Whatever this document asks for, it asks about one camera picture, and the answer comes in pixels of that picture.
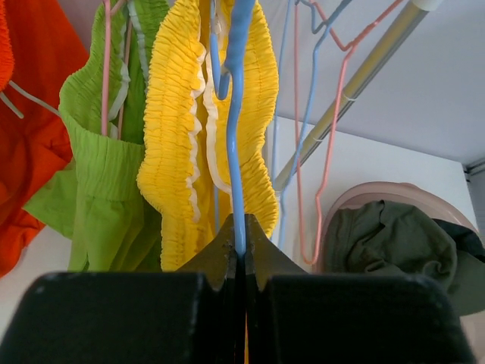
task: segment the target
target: metal pole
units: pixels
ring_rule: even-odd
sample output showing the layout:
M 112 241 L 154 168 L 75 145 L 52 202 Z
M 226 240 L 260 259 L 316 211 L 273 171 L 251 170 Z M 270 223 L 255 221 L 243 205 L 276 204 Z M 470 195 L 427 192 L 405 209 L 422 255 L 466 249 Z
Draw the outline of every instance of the metal pole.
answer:
M 466 169 L 470 176 L 485 172 L 485 158 L 479 159 L 476 162 L 467 165 Z
M 431 10 L 434 10 L 440 3 L 440 1 L 431 0 L 434 4 L 436 3 L 436 6 L 433 8 L 427 8 L 422 5 L 422 2 L 428 3 L 429 1 L 430 0 L 411 0 L 402 9 L 389 29 L 380 39 L 379 43 L 376 44 L 369 56 L 362 63 L 361 67 L 355 72 L 352 79 L 344 87 L 343 93 L 347 97 L 342 97 L 342 101 L 340 102 L 338 120 L 340 120 L 347 110 L 349 110 L 354 103 L 353 100 L 357 99 L 375 75 L 387 61 L 389 61 L 394 52 L 401 46 L 401 44 L 403 44 L 406 38 L 408 38 L 409 34 L 411 34 L 424 17 Z M 322 140 L 330 132 L 334 110 L 335 101 L 333 101 L 332 105 L 327 109 L 325 114 L 303 141 L 300 154 L 300 163 L 302 165 L 320 145 L 321 141 L 318 140 Z M 285 167 L 274 181 L 274 189 L 276 191 L 281 191 L 292 177 L 289 174 L 291 173 L 294 158 L 295 154 L 293 154 L 293 157 L 286 163 Z

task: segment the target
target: orange garment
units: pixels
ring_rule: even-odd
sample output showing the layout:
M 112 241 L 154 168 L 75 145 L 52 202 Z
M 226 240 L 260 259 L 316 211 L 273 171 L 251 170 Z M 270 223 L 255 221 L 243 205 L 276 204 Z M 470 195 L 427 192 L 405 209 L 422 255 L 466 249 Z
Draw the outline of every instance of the orange garment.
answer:
M 8 36 L 5 1 L 0 0 L 0 92 L 7 86 L 14 72 L 14 55 Z
M 2 10 L 0 42 L 10 36 L 15 60 L 11 80 L 57 108 L 59 90 L 67 76 L 86 63 L 86 50 L 56 0 L 0 0 Z M 3 58 L 0 64 L 3 77 Z M 0 277 L 15 266 L 22 249 L 44 227 L 22 206 L 72 158 L 60 118 L 10 86 L 3 92 L 24 118 L 0 102 Z

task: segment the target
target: yellow garment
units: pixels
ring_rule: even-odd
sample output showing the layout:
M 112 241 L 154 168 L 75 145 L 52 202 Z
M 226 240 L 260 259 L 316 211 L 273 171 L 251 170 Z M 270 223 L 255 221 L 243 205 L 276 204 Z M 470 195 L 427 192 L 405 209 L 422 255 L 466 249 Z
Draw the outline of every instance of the yellow garment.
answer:
M 224 60 L 234 0 L 217 9 Z M 232 212 L 226 152 L 230 96 L 214 94 L 208 54 L 210 2 L 177 0 L 158 31 L 145 110 L 145 160 L 138 185 L 162 213 L 161 265 L 175 270 L 215 236 L 213 184 L 220 190 L 221 221 Z M 253 10 L 245 55 L 245 89 L 237 141 L 246 213 L 270 235 L 278 205 L 264 165 L 264 131 L 274 114 L 277 63 L 259 3 Z

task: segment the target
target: olive green garment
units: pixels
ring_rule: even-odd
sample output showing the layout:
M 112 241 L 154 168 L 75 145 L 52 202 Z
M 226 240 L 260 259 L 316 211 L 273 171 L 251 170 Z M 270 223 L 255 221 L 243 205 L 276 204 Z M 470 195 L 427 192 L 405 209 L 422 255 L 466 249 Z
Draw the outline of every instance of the olive green garment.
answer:
M 72 239 L 70 270 L 160 271 L 161 216 L 141 196 L 136 175 L 145 152 L 148 64 L 167 11 L 165 0 L 135 0 L 111 19 L 109 118 L 116 124 L 124 103 L 122 140 L 100 135 L 103 6 L 96 12 L 86 66 L 68 77 L 61 89 L 59 111 L 74 158 L 25 209 Z M 127 67 L 122 60 L 128 17 L 133 35 Z
M 457 251 L 455 241 L 414 206 L 375 201 L 339 210 L 323 259 L 326 272 L 425 275 L 441 284 L 459 315 L 485 309 L 485 263 Z

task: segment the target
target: rod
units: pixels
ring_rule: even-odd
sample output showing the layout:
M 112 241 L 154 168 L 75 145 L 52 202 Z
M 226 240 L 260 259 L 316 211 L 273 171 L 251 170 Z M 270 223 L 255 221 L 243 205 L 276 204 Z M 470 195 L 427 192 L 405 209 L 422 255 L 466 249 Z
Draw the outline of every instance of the rod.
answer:
M 467 172 L 470 176 L 485 172 L 485 158 L 467 165 Z
M 343 94 L 347 97 L 342 97 L 337 120 L 340 120 L 350 109 L 355 99 L 364 91 L 365 87 L 374 79 L 376 74 L 379 73 L 401 44 L 404 43 L 424 17 L 430 11 L 437 8 L 440 2 L 440 0 L 411 0 L 406 4 L 380 41 L 375 45 L 374 49 L 372 49 L 371 53 L 369 53 L 369 56 L 362 62 L 359 69 L 344 87 Z M 310 155 L 321 144 L 322 139 L 330 132 L 334 111 L 335 100 L 303 141 L 300 154 L 301 165 L 307 161 Z M 281 191 L 292 177 L 290 173 L 294 159 L 295 154 L 293 154 L 293 157 L 286 163 L 274 181 L 274 189 L 276 191 Z

